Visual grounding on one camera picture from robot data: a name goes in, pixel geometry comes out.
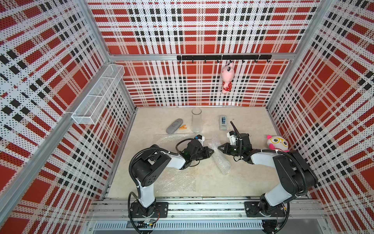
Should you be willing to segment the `bubble wrap sheet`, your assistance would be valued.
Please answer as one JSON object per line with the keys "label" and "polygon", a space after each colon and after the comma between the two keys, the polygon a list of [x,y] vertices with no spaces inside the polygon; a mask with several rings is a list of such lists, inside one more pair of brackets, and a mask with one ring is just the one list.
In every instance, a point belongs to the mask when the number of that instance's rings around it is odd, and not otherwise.
{"label": "bubble wrap sheet", "polygon": [[217,167],[221,171],[221,173],[223,175],[229,174],[232,169],[232,165],[229,162],[229,160],[226,158],[225,154],[219,150],[219,147],[221,146],[221,142],[218,140],[218,138],[215,136],[208,138],[205,140],[205,144],[210,149],[214,150],[212,157]]}
{"label": "bubble wrap sheet", "polygon": [[[192,137],[193,133],[157,134],[153,138],[153,144],[176,153],[176,144]],[[166,168],[154,183],[154,192],[157,197],[184,196],[195,192],[195,168],[189,167],[185,170]]]}

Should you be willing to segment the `clear glass vase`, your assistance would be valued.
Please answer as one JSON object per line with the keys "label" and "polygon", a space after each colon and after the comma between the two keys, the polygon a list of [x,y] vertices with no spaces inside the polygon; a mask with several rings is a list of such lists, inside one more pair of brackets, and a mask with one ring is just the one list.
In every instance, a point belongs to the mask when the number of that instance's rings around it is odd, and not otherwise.
{"label": "clear glass vase", "polygon": [[203,129],[202,124],[202,110],[200,108],[192,109],[192,130],[195,133],[201,132]]}

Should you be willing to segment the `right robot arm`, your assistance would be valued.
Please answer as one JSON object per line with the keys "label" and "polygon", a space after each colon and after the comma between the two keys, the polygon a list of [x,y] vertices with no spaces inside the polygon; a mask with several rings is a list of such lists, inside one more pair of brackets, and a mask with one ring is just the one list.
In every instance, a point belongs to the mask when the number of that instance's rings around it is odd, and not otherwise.
{"label": "right robot arm", "polygon": [[253,215],[272,216],[277,209],[290,201],[304,196],[318,183],[317,176],[298,151],[280,149],[254,149],[249,134],[240,133],[233,122],[229,132],[230,142],[219,146],[229,156],[239,157],[251,165],[262,165],[276,169],[279,183],[269,192],[260,196],[258,208]]}

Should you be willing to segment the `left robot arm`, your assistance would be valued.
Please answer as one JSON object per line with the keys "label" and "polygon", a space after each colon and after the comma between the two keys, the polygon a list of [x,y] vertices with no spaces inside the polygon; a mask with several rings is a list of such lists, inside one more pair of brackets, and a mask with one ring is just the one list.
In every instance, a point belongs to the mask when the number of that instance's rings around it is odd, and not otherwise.
{"label": "left robot arm", "polygon": [[136,200],[145,216],[150,216],[155,210],[153,184],[166,168],[185,170],[193,167],[193,162],[199,164],[213,155],[214,150],[204,146],[204,141],[202,135],[183,139],[176,144],[175,153],[154,144],[133,156],[129,175],[137,188]]}

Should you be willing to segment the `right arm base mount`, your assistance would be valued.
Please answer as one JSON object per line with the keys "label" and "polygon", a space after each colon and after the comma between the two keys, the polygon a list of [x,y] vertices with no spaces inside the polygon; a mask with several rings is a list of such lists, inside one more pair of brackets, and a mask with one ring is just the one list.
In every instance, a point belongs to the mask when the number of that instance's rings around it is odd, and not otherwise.
{"label": "right arm base mount", "polygon": [[244,203],[247,217],[285,217],[286,210],[283,204],[276,206],[268,205],[264,200],[247,201]]}

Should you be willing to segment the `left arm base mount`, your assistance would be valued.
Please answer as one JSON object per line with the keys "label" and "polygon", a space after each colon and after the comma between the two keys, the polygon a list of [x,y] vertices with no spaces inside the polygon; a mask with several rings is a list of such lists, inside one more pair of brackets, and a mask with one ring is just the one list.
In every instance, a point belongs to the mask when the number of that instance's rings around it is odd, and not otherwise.
{"label": "left arm base mount", "polygon": [[166,218],[168,206],[168,202],[154,202],[145,208],[139,202],[133,202],[130,205],[130,216],[132,218]]}

